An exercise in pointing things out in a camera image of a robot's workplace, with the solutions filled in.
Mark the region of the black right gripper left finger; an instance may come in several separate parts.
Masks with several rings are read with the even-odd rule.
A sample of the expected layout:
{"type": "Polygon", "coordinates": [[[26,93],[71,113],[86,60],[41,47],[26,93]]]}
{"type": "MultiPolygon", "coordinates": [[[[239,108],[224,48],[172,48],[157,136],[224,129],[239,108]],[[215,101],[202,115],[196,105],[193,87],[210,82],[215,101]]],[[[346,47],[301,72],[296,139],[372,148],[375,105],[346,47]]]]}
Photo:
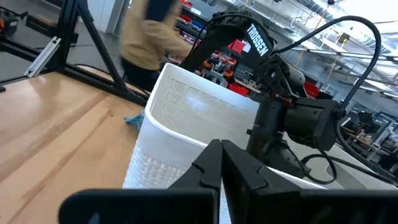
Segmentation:
{"type": "Polygon", "coordinates": [[[86,189],[68,196],[59,224],[219,224],[223,147],[212,140],[166,189],[86,189]]]}

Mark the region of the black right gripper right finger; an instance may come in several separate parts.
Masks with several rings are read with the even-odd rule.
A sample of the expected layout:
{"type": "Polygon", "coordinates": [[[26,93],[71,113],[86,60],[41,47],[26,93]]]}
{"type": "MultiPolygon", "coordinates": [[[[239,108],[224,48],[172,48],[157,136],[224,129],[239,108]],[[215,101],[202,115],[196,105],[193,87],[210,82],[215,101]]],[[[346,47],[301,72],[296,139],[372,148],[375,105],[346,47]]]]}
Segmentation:
{"type": "Polygon", "coordinates": [[[232,224],[398,224],[397,190],[301,187],[231,141],[222,144],[232,224]]]}

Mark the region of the white perforated plastic basket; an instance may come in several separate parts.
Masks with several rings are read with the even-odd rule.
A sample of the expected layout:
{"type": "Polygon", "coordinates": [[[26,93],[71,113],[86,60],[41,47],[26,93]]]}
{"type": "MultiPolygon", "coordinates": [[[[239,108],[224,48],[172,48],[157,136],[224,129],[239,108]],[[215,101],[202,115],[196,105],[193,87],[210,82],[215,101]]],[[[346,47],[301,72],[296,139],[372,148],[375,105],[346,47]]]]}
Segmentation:
{"type": "MultiPolygon", "coordinates": [[[[248,142],[257,103],[175,65],[163,69],[144,109],[129,168],[126,189],[166,189],[180,178],[209,143],[248,142]]],[[[301,187],[322,187],[281,171],[301,187]]],[[[232,224],[221,173],[219,224],[232,224]]]]}

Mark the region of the teal patterned cloth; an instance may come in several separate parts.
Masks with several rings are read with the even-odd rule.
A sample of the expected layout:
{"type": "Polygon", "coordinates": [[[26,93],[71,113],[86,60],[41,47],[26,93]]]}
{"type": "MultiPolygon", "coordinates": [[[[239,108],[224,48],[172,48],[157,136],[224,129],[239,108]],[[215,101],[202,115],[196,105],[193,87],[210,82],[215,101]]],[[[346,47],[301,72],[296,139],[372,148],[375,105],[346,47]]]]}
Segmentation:
{"type": "Polygon", "coordinates": [[[141,110],[139,114],[125,117],[124,122],[135,126],[137,129],[140,129],[143,124],[144,118],[145,118],[145,112],[144,110],[141,110]]]}

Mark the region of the person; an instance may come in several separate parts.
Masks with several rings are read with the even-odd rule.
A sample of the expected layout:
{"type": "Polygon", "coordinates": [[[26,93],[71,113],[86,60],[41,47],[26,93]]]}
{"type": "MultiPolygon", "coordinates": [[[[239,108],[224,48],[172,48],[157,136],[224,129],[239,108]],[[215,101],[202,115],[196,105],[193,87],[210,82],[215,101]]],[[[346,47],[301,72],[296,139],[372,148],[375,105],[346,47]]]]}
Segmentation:
{"type": "Polygon", "coordinates": [[[166,52],[180,58],[189,55],[192,46],[174,31],[181,11],[181,0],[132,0],[119,35],[121,64],[129,83],[151,92],[166,52]]]}

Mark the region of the black orange device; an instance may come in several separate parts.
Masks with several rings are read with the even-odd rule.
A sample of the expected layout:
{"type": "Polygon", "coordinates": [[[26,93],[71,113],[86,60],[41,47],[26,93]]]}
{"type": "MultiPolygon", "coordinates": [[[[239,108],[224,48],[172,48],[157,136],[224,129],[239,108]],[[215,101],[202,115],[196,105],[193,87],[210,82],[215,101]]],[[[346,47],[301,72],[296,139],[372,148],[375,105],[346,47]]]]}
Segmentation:
{"type": "Polygon", "coordinates": [[[0,34],[4,36],[13,36],[16,33],[18,25],[17,17],[8,11],[0,9],[0,34]]]}

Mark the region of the silver aluminium bracket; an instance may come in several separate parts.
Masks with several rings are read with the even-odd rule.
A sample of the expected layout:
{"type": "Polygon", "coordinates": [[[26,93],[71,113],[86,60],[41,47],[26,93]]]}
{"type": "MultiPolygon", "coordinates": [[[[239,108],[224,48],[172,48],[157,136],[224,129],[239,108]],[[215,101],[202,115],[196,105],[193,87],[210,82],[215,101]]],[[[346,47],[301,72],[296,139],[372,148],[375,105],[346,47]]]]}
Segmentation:
{"type": "Polygon", "coordinates": [[[59,37],[54,37],[24,72],[24,76],[28,78],[36,77],[53,57],[59,48],[61,40],[59,37]]]}

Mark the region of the black metal table frame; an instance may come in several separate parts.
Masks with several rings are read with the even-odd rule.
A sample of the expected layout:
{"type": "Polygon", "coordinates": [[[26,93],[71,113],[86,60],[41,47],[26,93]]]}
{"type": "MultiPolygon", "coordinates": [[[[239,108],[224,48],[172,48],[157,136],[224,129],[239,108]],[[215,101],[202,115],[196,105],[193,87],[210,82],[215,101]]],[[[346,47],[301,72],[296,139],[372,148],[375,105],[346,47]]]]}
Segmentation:
{"type": "MultiPolygon", "coordinates": [[[[145,106],[147,104],[149,99],[148,92],[138,87],[134,87],[133,89],[127,87],[124,80],[119,76],[114,63],[111,60],[110,54],[106,50],[106,47],[93,23],[93,18],[88,10],[87,0],[64,0],[54,37],[59,37],[62,40],[59,48],[44,68],[49,69],[51,72],[64,74],[70,78],[74,78],[80,82],[99,88],[100,90],[104,90],[135,104],[141,106],[145,106]],[[79,17],[82,18],[95,47],[109,71],[109,79],[98,76],[90,71],[67,62],[70,44],[72,42],[72,35],[79,17]]],[[[12,40],[4,35],[0,35],[0,50],[28,60],[31,63],[42,51],[12,40]]]]}

